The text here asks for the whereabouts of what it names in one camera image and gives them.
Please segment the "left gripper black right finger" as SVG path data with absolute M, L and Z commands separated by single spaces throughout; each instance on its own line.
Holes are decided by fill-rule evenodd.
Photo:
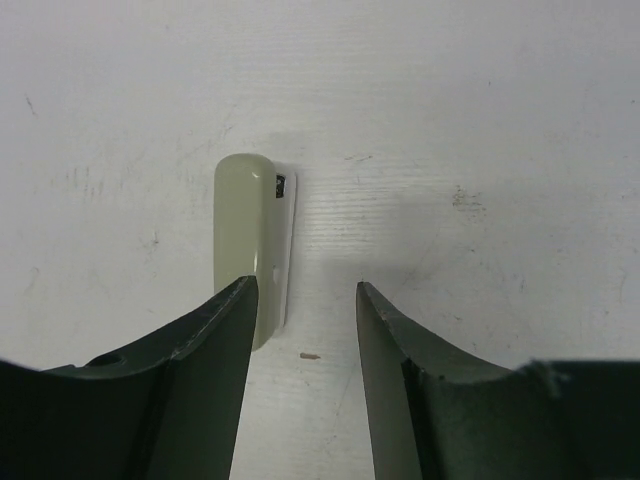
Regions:
M 367 282 L 356 321 L 377 478 L 638 477 L 637 362 L 509 370 L 427 330 Z

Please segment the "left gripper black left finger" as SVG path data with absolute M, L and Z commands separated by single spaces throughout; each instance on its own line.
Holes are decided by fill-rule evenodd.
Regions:
M 258 306 L 241 277 L 83 366 L 1 365 L 5 479 L 225 479 Z

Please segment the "beige stapler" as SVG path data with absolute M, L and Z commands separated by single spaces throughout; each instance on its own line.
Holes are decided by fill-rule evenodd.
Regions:
M 297 196 L 291 166 L 252 153 L 232 154 L 215 169 L 214 287 L 240 276 L 257 280 L 252 349 L 284 328 Z

